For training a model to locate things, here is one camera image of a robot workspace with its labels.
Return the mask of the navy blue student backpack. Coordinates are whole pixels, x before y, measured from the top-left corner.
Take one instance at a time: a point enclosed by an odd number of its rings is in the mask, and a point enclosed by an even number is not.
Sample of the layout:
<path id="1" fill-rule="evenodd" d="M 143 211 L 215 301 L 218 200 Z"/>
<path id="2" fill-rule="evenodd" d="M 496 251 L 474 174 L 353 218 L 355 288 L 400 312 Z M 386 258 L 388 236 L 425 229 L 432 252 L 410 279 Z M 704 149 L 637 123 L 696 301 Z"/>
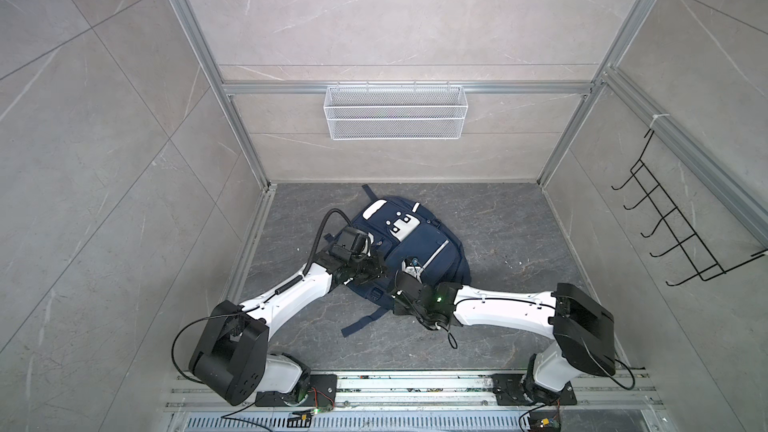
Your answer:
<path id="1" fill-rule="evenodd" d="M 431 286 L 441 282 L 471 283 L 462 242 L 429 209 L 400 196 L 379 197 L 367 185 L 363 190 L 370 204 L 351 220 L 351 225 L 372 236 L 373 249 L 383 259 L 386 274 L 364 285 L 347 285 L 378 309 L 343 328 L 343 337 L 393 313 L 391 288 L 396 275 L 402 272 L 402 262 L 408 257 L 416 257 L 423 266 L 422 283 Z"/>

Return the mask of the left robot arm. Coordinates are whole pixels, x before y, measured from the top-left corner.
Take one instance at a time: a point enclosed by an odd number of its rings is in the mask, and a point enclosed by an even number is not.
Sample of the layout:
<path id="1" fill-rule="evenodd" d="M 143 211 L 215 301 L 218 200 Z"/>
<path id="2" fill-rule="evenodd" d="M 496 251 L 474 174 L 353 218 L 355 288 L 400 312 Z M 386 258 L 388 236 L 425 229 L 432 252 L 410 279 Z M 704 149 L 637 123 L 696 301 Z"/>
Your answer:
<path id="1" fill-rule="evenodd" d="M 252 396 L 279 396 L 289 405 L 306 400 L 310 369 L 288 354 L 272 354 L 275 333 L 315 300 L 336 287 L 375 279 L 385 272 L 370 232 L 353 226 L 337 208 L 323 217 L 305 264 L 267 292 L 240 304 L 224 300 L 211 313 L 184 326 L 202 333 L 186 369 L 171 345 L 171 362 L 184 379 L 207 386 L 237 406 Z"/>

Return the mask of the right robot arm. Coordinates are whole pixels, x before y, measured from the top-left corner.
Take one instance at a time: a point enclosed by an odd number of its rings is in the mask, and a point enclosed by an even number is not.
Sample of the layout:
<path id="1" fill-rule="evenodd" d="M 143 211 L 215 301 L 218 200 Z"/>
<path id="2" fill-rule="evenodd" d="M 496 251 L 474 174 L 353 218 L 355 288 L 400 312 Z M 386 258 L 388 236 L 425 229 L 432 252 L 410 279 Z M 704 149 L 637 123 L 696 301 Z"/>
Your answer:
<path id="1" fill-rule="evenodd" d="M 577 286 L 511 293 L 469 285 L 422 283 L 400 272 L 390 287 L 394 312 L 412 315 L 428 330 L 448 333 L 453 326 L 495 326 L 522 330 L 551 340 L 529 359 L 516 387 L 525 404 L 556 403 L 581 374 L 615 378 L 614 317 Z"/>

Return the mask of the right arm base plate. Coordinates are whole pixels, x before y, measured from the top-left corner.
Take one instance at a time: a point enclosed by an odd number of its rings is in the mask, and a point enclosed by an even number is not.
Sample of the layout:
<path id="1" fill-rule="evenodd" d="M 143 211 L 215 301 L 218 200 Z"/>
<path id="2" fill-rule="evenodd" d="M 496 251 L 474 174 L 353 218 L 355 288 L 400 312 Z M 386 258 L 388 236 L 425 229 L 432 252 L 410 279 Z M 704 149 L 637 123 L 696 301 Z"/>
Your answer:
<path id="1" fill-rule="evenodd" d="M 492 392 L 499 406 L 571 406 L 578 403 L 571 383 L 560 392 L 536 385 L 524 374 L 493 374 Z"/>

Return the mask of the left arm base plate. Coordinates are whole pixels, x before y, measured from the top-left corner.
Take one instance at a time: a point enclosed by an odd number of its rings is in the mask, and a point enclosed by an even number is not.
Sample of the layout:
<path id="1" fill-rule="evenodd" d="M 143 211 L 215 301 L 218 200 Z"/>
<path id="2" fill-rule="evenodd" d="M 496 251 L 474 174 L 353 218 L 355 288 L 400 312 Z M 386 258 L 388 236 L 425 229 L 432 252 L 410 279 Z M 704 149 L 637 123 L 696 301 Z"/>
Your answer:
<path id="1" fill-rule="evenodd" d="M 256 407 L 320 408 L 330 410 L 335 406 L 338 376 L 315 374 L 302 376 L 288 393 L 257 392 Z"/>

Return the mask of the aluminium front rail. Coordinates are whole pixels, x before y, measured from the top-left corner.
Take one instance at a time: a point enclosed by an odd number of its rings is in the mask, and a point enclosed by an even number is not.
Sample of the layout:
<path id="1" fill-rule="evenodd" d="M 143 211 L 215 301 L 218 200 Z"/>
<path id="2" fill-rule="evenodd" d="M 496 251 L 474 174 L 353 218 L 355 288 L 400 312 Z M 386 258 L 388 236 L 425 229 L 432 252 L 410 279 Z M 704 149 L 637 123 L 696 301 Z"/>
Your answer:
<path id="1" fill-rule="evenodd" d="M 643 370 L 579 376 L 547 406 L 523 401 L 519 370 L 322 371 L 305 401 L 229 406 L 176 381 L 157 431 L 672 431 Z"/>

